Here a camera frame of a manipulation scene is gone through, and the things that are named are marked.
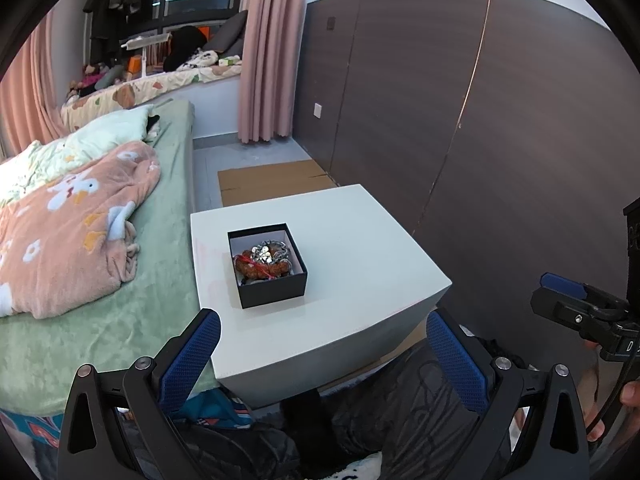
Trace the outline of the person's right hand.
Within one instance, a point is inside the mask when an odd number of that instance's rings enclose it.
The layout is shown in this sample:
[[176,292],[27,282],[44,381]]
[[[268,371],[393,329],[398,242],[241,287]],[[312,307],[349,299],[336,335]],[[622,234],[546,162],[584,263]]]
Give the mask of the person's right hand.
[[582,416],[586,425],[587,441],[597,442],[605,435],[608,415],[614,412],[614,405],[620,404],[622,408],[639,408],[639,339],[630,344],[630,353],[620,374],[616,379],[611,393],[606,397],[604,403],[599,406],[596,398],[596,390],[591,396],[582,402]]

